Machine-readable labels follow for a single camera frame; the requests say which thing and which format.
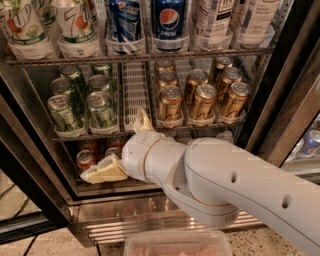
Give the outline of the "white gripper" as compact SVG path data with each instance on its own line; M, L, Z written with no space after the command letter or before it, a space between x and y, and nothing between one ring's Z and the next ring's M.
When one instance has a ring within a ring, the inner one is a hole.
M134 179L148 182L145 174L146 157L151 148L166 136L153 130L152 122L144 109L138 111L133 128L138 133L124 145L122 162L115 154L111 154L85 170L80 175L81 179L91 184L99 184L123 181L129 175Z

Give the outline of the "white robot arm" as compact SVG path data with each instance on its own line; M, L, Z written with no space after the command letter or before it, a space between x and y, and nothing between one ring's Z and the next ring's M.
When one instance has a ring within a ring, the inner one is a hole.
M181 210L202 224L222 229L240 210L262 221L307 256L320 255L320 188L236 145L217 138L187 144L155 131L145 113L122 149L89 167L89 183L128 175L154 183Z

